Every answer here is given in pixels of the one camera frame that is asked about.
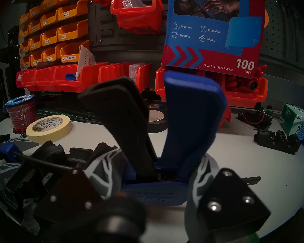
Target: wire spool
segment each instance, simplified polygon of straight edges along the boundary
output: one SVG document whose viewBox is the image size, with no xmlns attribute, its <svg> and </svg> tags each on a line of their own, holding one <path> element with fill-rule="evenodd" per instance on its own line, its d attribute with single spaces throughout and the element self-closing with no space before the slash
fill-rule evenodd
<svg viewBox="0 0 304 243">
<path fill-rule="evenodd" d="M 31 123 L 38 120 L 34 95 L 14 98 L 8 101 L 5 106 L 14 126 L 13 132 L 16 134 L 25 132 Z"/>
</svg>

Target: black tape roll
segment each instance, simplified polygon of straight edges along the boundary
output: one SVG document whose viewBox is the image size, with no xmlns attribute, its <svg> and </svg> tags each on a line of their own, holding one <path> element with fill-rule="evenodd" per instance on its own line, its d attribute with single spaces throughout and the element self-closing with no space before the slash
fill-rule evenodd
<svg viewBox="0 0 304 243">
<path fill-rule="evenodd" d="M 165 108 L 164 109 L 149 108 L 149 112 L 150 112 L 150 116 L 149 116 L 149 123 L 147 126 L 147 133 L 158 133 L 168 129 L 168 117 Z"/>
</svg>

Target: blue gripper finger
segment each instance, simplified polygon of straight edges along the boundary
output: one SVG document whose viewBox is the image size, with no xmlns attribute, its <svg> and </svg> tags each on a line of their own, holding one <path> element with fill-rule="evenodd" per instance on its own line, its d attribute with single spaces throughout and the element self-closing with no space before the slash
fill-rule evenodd
<svg viewBox="0 0 304 243">
<path fill-rule="evenodd" d="M 168 135 L 158 167 L 177 171 L 188 182 L 212 145 L 227 100 L 222 88 L 207 77 L 166 71 Z"/>
</svg>

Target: red wire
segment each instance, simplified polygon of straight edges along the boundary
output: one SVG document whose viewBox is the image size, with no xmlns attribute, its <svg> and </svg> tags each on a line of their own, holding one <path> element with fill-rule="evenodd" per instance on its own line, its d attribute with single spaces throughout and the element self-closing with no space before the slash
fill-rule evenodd
<svg viewBox="0 0 304 243">
<path fill-rule="evenodd" d="M 251 123 L 251 122 L 249 122 L 249 121 L 245 118 L 245 116 L 244 116 L 243 114 L 241 114 L 241 116 L 244 117 L 244 119 L 247 121 L 247 123 L 250 123 L 250 124 L 259 124 L 259 123 L 261 123 L 262 120 L 264 120 L 264 115 L 262 116 L 262 119 L 260 120 L 260 122 L 258 122 L 258 123 Z"/>
</svg>

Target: bolt head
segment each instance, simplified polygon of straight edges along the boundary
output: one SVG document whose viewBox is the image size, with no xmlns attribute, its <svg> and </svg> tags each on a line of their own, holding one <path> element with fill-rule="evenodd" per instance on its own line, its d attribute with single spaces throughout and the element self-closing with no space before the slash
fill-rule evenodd
<svg viewBox="0 0 304 243">
<path fill-rule="evenodd" d="M 222 210 L 221 204 L 219 202 L 217 202 L 217 201 L 210 201 L 210 202 L 208 202 L 207 207 L 212 212 L 219 212 L 219 211 Z"/>
<path fill-rule="evenodd" d="M 231 177 L 233 175 L 230 171 L 223 171 L 222 173 L 227 177 Z"/>
<path fill-rule="evenodd" d="M 251 196 L 243 196 L 242 199 L 246 204 L 254 204 L 254 199 Z"/>
</svg>

